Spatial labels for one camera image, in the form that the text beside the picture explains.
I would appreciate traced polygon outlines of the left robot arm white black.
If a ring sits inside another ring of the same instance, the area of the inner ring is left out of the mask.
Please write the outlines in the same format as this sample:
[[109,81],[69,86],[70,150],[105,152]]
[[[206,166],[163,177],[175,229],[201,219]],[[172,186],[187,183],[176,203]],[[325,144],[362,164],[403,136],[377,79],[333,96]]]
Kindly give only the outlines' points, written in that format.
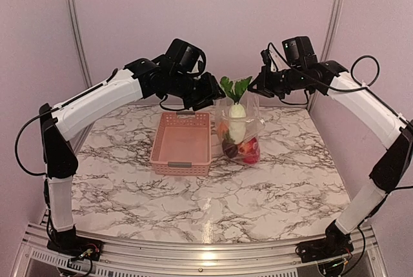
[[162,100],[168,96],[179,97],[184,110],[197,111],[213,105],[225,93],[211,73],[192,72],[194,67],[204,66],[200,60],[183,68],[164,56],[154,60],[141,58],[121,70],[114,70],[108,79],[72,99],[53,107],[41,107],[41,137],[50,215],[52,225],[58,232],[55,242],[67,254],[77,254],[82,246],[79,236],[70,231],[74,227],[72,179],[78,167],[70,140],[119,107],[153,95]]

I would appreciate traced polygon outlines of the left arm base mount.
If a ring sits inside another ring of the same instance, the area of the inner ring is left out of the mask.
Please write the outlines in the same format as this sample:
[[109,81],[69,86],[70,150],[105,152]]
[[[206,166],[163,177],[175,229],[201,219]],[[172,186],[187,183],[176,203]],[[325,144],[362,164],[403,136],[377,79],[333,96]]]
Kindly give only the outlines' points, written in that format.
[[61,232],[58,232],[54,228],[49,228],[47,232],[48,249],[73,257],[80,256],[88,249],[91,249],[91,259],[93,261],[99,260],[103,242],[101,240],[78,236],[75,226],[70,230]]

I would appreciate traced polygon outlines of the red pepper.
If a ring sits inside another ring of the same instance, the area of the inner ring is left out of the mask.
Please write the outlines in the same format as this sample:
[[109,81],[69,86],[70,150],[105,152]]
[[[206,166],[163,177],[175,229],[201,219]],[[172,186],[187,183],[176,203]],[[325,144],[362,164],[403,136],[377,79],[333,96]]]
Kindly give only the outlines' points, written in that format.
[[259,142],[256,137],[249,141],[243,141],[238,145],[238,152],[243,156],[260,155]]
[[259,160],[260,160],[260,155],[249,155],[243,158],[243,163],[246,163],[249,165],[255,165],[259,162]]

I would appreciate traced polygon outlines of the red pepper front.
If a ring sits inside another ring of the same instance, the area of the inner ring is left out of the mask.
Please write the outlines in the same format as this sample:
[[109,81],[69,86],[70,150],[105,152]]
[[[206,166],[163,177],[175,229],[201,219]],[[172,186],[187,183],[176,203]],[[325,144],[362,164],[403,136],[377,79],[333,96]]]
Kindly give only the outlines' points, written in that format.
[[246,163],[249,165],[255,165],[259,162],[259,160],[260,160],[260,155],[249,155],[243,158],[243,163]]

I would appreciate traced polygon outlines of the clear zip top bag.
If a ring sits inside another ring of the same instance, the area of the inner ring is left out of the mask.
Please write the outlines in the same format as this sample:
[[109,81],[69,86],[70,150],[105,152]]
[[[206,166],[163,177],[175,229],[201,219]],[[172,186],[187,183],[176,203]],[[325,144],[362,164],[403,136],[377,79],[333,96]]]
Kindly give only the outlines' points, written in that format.
[[229,97],[220,99],[214,117],[218,147],[223,155],[240,165],[257,165],[261,159],[259,135],[265,126],[257,96],[245,92],[238,103]]

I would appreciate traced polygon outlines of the white cabbage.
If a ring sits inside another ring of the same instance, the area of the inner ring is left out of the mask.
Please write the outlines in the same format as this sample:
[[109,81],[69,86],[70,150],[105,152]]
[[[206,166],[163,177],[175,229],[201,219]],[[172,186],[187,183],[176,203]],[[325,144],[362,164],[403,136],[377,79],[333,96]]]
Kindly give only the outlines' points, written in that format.
[[247,131],[247,123],[244,118],[231,119],[228,126],[229,136],[237,145],[240,144],[245,137]]
[[244,93],[247,91],[251,80],[252,76],[240,79],[238,81],[232,81],[227,76],[223,76],[220,79],[220,85],[223,91],[226,96],[233,101],[233,104],[228,111],[230,118],[244,118],[246,116],[245,107],[240,103],[240,101]]

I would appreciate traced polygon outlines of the dark purple pepper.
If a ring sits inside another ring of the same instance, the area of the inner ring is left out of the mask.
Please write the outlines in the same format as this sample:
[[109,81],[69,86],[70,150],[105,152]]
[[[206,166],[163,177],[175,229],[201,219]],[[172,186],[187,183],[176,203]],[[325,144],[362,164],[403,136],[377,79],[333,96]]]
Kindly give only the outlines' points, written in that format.
[[238,147],[235,143],[224,139],[221,146],[224,155],[228,158],[233,159],[238,155]]

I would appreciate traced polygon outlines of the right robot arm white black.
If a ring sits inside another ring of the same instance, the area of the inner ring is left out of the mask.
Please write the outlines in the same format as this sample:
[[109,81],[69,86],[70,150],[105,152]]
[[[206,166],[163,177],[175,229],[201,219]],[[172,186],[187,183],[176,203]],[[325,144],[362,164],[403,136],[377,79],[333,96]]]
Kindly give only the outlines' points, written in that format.
[[380,140],[386,152],[374,165],[367,184],[349,206],[326,229],[319,250],[333,256],[345,245],[350,234],[379,209],[398,184],[412,159],[412,122],[384,104],[368,87],[354,80],[336,61],[318,62],[272,71],[261,68],[248,91],[265,97],[283,98],[294,90],[317,90],[346,107]]

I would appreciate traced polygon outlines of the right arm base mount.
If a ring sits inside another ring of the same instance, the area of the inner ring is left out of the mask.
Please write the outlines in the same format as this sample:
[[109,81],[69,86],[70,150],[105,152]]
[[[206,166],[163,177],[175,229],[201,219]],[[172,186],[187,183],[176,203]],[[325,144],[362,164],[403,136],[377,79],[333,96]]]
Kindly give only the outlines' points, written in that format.
[[295,252],[303,263],[325,260],[348,254],[354,250],[350,234],[342,233],[333,221],[325,230],[325,237],[302,241]]

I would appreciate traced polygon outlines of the orange pepper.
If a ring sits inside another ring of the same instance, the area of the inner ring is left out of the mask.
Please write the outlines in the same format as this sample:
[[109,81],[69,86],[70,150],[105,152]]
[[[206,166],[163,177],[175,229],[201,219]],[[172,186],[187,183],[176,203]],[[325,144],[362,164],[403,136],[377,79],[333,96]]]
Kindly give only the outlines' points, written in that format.
[[219,138],[223,139],[225,138],[227,134],[228,134],[228,126],[224,121],[221,121],[217,129],[217,135]]

